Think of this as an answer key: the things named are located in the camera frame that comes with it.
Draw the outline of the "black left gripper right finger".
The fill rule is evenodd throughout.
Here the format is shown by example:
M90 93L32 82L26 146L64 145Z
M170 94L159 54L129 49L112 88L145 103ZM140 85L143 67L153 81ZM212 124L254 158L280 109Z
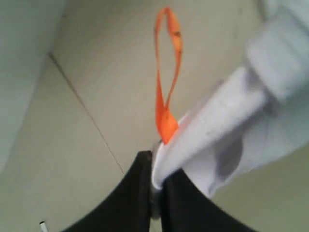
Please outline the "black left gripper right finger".
M165 180L160 206L164 232L251 231L205 197L183 170Z

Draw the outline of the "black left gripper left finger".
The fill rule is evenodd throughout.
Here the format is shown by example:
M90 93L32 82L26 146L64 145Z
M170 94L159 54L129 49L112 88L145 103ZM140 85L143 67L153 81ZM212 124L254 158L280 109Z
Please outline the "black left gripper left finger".
M128 172L95 209L66 232L148 232L152 152L140 151Z

